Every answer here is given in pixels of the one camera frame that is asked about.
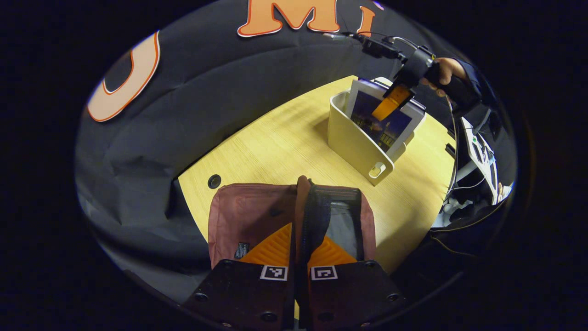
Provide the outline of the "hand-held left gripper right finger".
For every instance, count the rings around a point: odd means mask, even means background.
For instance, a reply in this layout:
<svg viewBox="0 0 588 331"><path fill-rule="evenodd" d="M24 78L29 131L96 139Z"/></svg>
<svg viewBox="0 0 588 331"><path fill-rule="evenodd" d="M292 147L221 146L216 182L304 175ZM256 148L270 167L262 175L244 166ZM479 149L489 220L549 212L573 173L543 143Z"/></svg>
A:
<svg viewBox="0 0 588 331"><path fill-rule="evenodd" d="M370 330L407 305L378 262L357 260L327 236L307 271L308 330Z"/></svg>

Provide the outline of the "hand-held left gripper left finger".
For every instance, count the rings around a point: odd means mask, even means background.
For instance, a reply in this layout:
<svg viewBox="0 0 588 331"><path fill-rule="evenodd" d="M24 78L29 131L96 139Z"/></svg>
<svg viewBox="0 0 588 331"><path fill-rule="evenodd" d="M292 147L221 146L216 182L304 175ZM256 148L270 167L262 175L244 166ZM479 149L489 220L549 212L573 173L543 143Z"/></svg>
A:
<svg viewBox="0 0 588 331"><path fill-rule="evenodd" d="M269 235L240 260L223 259L183 304L218 330L291 330L293 225Z"/></svg>

